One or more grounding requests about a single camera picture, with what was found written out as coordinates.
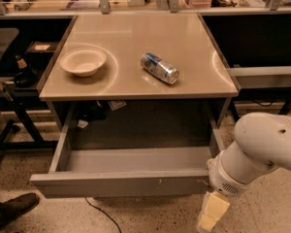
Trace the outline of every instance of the ceramic bowl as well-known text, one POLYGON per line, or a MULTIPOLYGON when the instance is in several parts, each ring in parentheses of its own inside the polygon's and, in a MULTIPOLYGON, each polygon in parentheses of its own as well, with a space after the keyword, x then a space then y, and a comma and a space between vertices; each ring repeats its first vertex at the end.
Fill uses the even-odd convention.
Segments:
POLYGON ((76 49, 67 52, 60 60, 60 66, 78 77, 93 76, 106 62, 106 54, 98 49, 76 49))

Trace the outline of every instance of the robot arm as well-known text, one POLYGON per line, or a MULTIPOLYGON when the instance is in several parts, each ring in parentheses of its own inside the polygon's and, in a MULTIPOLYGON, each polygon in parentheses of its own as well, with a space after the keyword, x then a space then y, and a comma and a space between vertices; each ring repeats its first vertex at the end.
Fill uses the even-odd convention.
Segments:
POLYGON ((238 195, 277 167, 291 171, 291 116, 248 114, 234 131, 234 143, 209 165, 210 184, 216 191, 238 195))

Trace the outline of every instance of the bottle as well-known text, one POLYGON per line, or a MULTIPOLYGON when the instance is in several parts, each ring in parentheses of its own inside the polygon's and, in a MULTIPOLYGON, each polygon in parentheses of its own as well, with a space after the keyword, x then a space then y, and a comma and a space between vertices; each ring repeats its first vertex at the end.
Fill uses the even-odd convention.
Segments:
POLYGON ((151 75, 168 84, 175 83, 179 76, 174 66, 152 53, 146 53, 142 57, 141 64, 151 75))
POLYGON ((20 73, 14 77, 15 85, 18 87, 28 87, 34 84, 36 76, 21 54, 16 55, 16 62, 20 73))

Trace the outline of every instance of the floor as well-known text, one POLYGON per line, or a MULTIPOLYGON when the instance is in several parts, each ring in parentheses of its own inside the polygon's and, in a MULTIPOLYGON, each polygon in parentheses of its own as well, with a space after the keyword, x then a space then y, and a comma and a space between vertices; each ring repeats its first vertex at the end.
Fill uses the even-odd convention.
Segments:
MULTIPOLYGON (((45 139, 57 140, 53 122, 36 122, 45 139)), ((224 118, 220 129, 225 146, 233 141, 234 121, 224 118)), ((11 140, 29 139, 24 129, 11 140)), ((36 192, 40 204, 28 214, 8 225, 7 233, 193 233, 201 210, 203 195, 140 198, 87 198, 117 222, 89 206, 85 198, 46 199, 30 183, 32 174, 46 173, 52 159, 51 152, 6 153, 0 156, 0 199, 5 201, 25 192, 36 192)), ((252 183, 252 187, 238 198, 231 198, 228 213, 213 233, 291 233, 291 172, 278 169, 252 183)))

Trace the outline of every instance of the person's leg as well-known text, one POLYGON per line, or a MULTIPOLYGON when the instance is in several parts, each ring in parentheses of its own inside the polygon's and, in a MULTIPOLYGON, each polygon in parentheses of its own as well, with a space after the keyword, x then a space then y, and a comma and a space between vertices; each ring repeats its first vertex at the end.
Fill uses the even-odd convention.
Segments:
POLYGON ((29 212, 38 203, 39 197, 35 193, 25 193, 7 202, 0 203, 0 228, 29 212))

